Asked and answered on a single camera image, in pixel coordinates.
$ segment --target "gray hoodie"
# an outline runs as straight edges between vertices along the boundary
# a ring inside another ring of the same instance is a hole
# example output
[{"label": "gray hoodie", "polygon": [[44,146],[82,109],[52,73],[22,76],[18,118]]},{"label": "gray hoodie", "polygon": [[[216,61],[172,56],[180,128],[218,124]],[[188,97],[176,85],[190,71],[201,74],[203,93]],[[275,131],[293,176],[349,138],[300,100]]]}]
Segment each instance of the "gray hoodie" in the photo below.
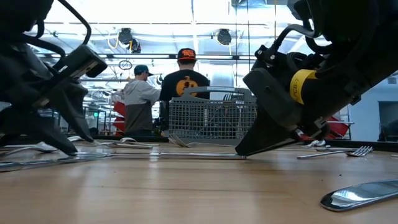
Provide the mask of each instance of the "gray hoodie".
[{"label": "gray hoodie", "polygon": [[124,132],[152,130],[152,106],[159,100],[160,90],[142,80],[130,80],[124,87]]}]

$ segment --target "blue cap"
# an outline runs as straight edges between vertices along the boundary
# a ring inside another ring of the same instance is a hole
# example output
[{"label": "blue cap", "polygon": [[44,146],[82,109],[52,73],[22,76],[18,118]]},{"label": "blue cap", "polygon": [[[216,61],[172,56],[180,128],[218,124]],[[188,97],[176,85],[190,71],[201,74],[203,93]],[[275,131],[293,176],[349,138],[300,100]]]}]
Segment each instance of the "blue cap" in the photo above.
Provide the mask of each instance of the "blue cap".
[{"label": "blue cap", "polygon": [[143,72],[147,72],[147,73],[148,73],[148,76],[154,75],[154,74],[152,74],[152,73],[149,72],[149,68],[148,68],[148,66],[146,66],[146,65],[137,65],[137,66],[134,68],[134,74],[135,74],[135,75],[141,75]]}]

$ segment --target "baseball cap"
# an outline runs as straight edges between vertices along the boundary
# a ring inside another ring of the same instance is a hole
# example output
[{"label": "baseball cap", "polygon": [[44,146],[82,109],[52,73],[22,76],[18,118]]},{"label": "baseball cap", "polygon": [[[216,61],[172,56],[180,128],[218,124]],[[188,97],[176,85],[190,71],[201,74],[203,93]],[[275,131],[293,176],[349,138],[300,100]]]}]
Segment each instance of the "baseball cap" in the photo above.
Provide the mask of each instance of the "baseball cap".
[{"label": "baseball cap", "polygon": [[196,60],[197,53],[193,49],[185,48],[178,52],[177,60]]},{"label": "baseball cap", "polygon": [[152,74],[152,73],[149,72],[149,68],[148,68],[148,66],[146,66],[146,65],[137,65],[137,66],[134,68],[134,75],[141,75],[142,72],[147,72],[147,73],[148,73],[148,76],[154,75],[154,74]]}]

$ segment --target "wire basket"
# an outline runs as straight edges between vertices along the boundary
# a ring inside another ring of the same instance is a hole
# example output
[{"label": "wire basket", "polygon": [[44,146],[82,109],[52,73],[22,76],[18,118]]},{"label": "wire basket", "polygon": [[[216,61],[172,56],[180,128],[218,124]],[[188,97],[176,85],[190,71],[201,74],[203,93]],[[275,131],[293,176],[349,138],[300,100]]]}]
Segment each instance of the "wire basket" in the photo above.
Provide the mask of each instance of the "wire basket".
[{"label": "wire basket", "polygon": [[[224,100],[205,100],[199,92],[228,92]],[[185,142],[238,144],[257,115],[256,99],[244,88],[188,88],[169,106],[169,132]]]}]

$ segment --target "wooden table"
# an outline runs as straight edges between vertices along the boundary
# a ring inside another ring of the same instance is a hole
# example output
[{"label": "wooden table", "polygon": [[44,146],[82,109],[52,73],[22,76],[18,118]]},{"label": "wooden table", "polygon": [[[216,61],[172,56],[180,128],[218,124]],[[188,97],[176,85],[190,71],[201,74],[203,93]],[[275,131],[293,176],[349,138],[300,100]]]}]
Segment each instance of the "wooden table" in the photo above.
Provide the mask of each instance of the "wooden table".
[{"label": "wooden table", "polygon": [[[155,150],[234,152],[171,144]],[[245,161],[108,158],[2,173],[0,223],[397,223],[398,200],[345,213],[318,204],[336,189],[396,179],[398,159],[391,153],[296,159],[311,153],[297,146]],[[33,157],[60,155],[27,152],[8,160]]]}]

